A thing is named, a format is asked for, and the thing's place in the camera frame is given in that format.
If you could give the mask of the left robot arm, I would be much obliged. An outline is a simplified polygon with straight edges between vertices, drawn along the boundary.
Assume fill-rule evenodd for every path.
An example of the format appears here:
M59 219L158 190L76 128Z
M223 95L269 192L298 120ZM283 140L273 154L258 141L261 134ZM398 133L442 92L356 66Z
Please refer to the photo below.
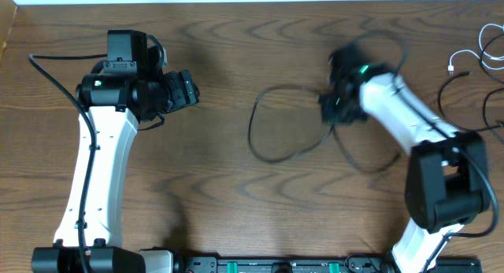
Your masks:
M186 71L165 72L165 48L131 29L111 30L107 51L69 93L79 112L80 144L68 204L50 247L38 247L34 272L184 272L183 257L163 248L122 246L121 207L132 143L165 115L196 105Z

